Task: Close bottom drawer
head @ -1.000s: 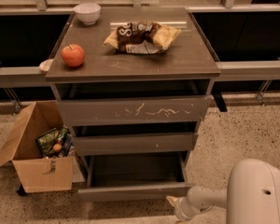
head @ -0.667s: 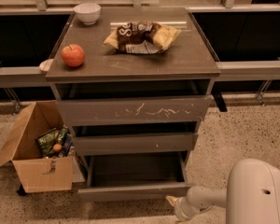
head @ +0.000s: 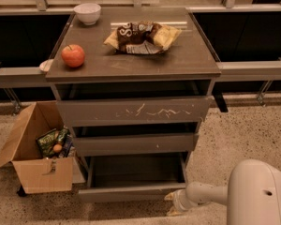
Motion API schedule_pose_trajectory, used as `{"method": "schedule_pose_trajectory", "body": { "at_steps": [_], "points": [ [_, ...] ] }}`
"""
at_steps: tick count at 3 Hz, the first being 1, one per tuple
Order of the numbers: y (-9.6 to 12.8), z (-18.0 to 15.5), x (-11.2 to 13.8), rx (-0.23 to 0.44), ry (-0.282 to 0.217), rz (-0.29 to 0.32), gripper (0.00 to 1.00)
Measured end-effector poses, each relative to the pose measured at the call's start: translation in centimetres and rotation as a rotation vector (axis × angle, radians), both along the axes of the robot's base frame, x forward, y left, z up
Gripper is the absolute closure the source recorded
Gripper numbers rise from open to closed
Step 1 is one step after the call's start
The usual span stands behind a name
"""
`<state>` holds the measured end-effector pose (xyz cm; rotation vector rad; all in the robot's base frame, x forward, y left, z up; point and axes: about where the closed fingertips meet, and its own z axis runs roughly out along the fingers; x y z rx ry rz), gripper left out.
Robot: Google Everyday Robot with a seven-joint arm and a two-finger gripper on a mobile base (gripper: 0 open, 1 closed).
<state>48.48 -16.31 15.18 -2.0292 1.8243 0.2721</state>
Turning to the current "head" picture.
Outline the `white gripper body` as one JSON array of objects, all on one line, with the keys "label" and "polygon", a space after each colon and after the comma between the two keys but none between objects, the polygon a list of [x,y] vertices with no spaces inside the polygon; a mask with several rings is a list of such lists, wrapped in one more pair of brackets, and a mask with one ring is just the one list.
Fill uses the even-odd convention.
[{"label": "white gripper body", "polygon": [[178,212],[186,212],[196,205],[191,202],[184,189],[179,189],[173,192],[173,206]]}]

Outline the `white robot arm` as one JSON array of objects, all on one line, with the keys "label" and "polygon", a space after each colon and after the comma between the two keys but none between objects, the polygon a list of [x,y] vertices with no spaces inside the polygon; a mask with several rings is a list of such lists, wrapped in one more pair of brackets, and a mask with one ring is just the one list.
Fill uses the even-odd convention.
[{"label": "white robot arm", "polygon": [[193,207],[219,203],[227,207],[227,225],[281,225],[281,172],[255,159],[241,161],[225,187],[192,182],[165,196],[170,216]]}]

